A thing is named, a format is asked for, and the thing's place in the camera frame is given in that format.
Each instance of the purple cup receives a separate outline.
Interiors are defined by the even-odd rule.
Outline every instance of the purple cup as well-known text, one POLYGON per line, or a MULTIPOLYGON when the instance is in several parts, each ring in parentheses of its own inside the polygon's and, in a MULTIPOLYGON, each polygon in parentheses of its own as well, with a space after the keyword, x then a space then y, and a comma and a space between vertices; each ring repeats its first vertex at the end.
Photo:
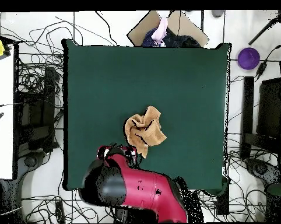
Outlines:
POLYGON ((247 47, 240 51, 238 64, 242 69, 254 69, 259 64, 259 53, 252 47, 247 47))

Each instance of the green table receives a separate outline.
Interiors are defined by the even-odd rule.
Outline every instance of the green table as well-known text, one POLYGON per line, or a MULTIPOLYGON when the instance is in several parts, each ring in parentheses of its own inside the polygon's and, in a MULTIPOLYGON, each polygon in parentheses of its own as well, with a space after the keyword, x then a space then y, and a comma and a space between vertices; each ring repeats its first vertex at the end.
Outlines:
POLYGON ((140 167, 181 176, 190 189, 222 188, 228 44, 217 49, 63 44, 69 190, 81 186, 100 145, 126 144, 125 120, 147 106, 161 112, 167 139, 149 147, 140 167))

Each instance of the brown cloth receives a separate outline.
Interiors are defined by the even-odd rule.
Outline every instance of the brown cloth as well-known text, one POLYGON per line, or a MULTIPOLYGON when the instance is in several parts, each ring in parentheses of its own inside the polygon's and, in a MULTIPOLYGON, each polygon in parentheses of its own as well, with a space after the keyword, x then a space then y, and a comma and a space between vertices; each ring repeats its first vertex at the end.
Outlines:
POLYGON ((162 143, 166 136, 162 133, 159 117, 161 113, 152 106, 149 106, 145 115, 133 115, 125 123, 125 135, 127 142, 135 146, 138 153, 144 158, 147 156, 148 146, 162 143))

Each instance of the cardboard box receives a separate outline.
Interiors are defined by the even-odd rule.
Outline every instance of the cardboard box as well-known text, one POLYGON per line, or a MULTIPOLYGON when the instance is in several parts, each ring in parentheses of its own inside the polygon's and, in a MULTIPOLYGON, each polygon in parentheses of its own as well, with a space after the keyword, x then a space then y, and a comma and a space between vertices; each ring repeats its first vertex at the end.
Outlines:
MULTIPOLYGON (((181 12, 180 29, 179 29, 180 11, 175 11, 171 14, 168 20, 168 28, 177 35, 179 30, 179 36, 187 35, 194 38, 201 47, 205 46, 209 41, 207 35, 205 35, 201 29, 199 29, 193 22, 191 22, 187 16, 181 12)), ((134 46, 141 46, 146 33, 155 27, 158 27, 160 23, 160 16, 155 10, 149 11, 145 17, 127 34, 127 37, 134 44, 134 46)))

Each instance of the black pole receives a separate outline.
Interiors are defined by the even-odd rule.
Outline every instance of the black pole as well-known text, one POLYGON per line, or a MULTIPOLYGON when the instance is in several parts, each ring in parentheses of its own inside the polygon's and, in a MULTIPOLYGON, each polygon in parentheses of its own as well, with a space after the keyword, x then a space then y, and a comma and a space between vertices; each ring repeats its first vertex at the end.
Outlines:
POLYGON ((273 26, 277 22, 278 22, 277 18, 274 18, 270 22, 268 22, 268 24, 248 44, 251 46, 253 44, 253 42, 255 42, 257 40, 257 38, 263 34, 264 31, 269 29, 271 26, 273 26))

